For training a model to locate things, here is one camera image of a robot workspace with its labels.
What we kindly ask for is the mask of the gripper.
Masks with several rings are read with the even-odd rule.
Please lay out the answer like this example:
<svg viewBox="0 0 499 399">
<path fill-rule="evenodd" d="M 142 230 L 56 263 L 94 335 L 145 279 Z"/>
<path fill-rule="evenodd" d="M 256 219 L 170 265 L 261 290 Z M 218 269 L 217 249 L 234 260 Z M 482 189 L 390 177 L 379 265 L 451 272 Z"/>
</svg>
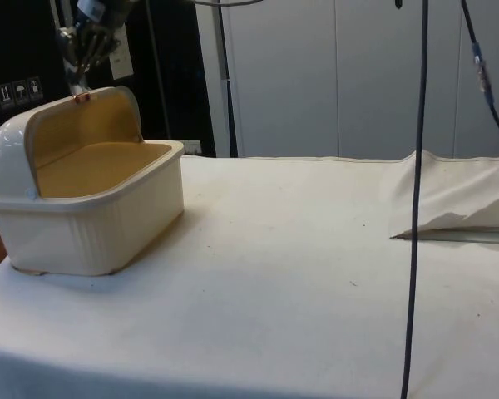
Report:
<svg viewBox="0 0 499 399">
<path fill-rule="evenodd" d="M 86 35 L 86 52 L 82 58 L 82 71 L 78 54 L 79 44 L 74 27 L 60 27 L 56 30 L 56 43 L 62 55 L 65 78 L 73 95 L 87 90 L 85 74 L 97 67 L 112 52 L 114 31 L 125 23 L 124 1 L 81 0 L 77 2 L 75 28 L 92 25 L 102 29 L 90 30 Z"/>
</svg>

